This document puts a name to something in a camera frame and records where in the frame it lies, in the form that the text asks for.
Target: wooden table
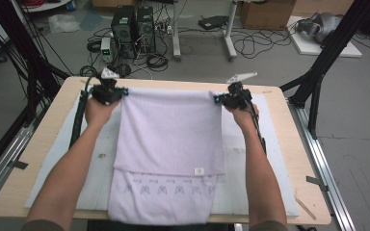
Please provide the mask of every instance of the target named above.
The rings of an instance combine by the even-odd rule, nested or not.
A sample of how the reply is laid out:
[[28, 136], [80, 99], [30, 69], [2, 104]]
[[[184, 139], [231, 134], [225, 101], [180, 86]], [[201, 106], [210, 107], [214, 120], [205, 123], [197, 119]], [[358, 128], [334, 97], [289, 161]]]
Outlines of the wooden table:
[[[24, 207], [35, 184], [40, 166], [52, 146], [62, 124], [72, 108], [87, 78], [70, 77], [41, 121], [19, 161], [28, 163], [22, 170], [14, 168], [0, 191], [0, 217], [25, 218]], [[226, 91], [225, 84], [171, 82], [121, 79], [121, 87], [169, 90]], [[287, 220], [290, 224], [329, 224], [330, 212], [319, 186], [306, 182], [306, 176], [315, 177], [299, 132], [290, 114], [284, 95], [277, 87], [245, 86], [252, 93], [264, 94], [277, 133], [277, 139], [291, 180], [300, 215]], [[106, 219], [106, 211], [77, 210], [75, 218]], [[209, 222], [248, 223], [248, 216], [211, 215]]]

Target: cardboard box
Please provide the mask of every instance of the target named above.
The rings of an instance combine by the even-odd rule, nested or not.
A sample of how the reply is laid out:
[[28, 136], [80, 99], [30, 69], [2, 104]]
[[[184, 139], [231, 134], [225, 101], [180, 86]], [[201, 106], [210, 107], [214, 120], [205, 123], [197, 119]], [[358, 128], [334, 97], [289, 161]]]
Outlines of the cardboard box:
[[345, 15], [354, 0], [297, 0], [292, 14], [295, 16], [312, 16], [314, 13], [330, 12]]
[[137, 7], [137, 2], [137, 0], [92, 0], [92, 6], [98, 10], [113, 11], [118, 5]]
[[268, 0], [264, 4], [244, 3], [240, 19], [246, 29], [283, 30], [296, 0]]

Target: desk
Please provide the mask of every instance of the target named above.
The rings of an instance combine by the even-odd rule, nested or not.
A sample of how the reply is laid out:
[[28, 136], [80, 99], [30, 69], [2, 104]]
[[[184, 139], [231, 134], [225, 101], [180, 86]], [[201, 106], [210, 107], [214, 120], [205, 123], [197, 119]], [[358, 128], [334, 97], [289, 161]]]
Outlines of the desk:
[[[224, 39], [225, 44], [227, 47], [227, 50], [229, 51], [229, 60], [233, 60], [237, 57], [235, 47], [233, 46], [233, 41], [230, 38], [230, 33], [232, 31], [233, 27], [233, 20], [236, 14], [236, 8], [237, 8], [237, 0], [232, 0], [230, 3], [230, 10], [229, 10], [229, 19], [227, 21], [226, 29], [224, 30]], [[173, 46], [173, 57], [177, 60], [181, 60], [181, 49], [179, 47], [179, 32], [178, 32], [178, 22], [177, 18], [179, 18], [179, 15], [177, 15], [177, 3], [178, 0], [173, 0], [173, 34], [172, 34], [172, 46]]]
[[[29, 191], [35, 184], [40, 166], [56, 139], [62, 124], [73, 106], [80, 89], [87, 78], [66, 79], [50, 109], [31, 138], [19, 161], [28, 163], [26, 169], [14, 168], [0, 192], [0, 217], [25, 218], [28, 209], [24, 207]], [[170, 89], [170, 90], [217, 90], [224, 91], [225, 84], [170, 82], [152, 80], [119, 80], [119, 86], [128, 88]], [[298, 201], [300, 215], [289, 218], [292, 224], [328, 224], [330, 212], [317, 185], [306, 182], [306, 176], [314, 177], [313, 170], [304, 150], [296, 125], [290, 114], [281, 90], [277, 87], [245, 86], [253, 93], [264, 94], [283, 159], [290, 176], [294, 195]], [[106, 219], [106, 211], [78, 210], [75, 218]], [[209, 222], [248, 223], [248, 216], [211, 215]]]

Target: white table leg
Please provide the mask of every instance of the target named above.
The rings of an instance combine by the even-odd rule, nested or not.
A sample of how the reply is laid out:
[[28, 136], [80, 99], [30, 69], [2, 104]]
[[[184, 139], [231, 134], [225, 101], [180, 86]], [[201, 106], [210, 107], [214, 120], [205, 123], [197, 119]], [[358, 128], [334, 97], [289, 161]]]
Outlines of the white table leg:
[[229, 20], [227, 22], [227, 28], [224, 30], [224, 38], [227, 49], [229, 50], [229, 60], [233, 60], [237, 57], [236, 50], [233, 46], [233, 41], [230, 38], [230, 32], [232, 31], [233, 19], [235, 18], [237, 8], [237, 1], [232, 1], [230, 4]]
[[179, 46], [179, 34], [178, 34], [178, 18], [177, 15], [177, 4], [178, 0], [173, 0], [173, 33], [172, 33], [172, 47], [173, 47], [173, 58], [176, 61], [181, 61], [181, 48]]

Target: white towel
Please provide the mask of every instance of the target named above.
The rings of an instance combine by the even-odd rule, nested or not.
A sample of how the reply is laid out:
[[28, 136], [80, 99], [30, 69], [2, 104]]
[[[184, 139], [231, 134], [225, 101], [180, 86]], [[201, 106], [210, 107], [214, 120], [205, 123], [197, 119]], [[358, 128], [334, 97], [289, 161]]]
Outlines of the white towel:
[[110, 219], [205, 223], [224, 173], [221, 105], [209, 91], [130, 89], [110, 191]]

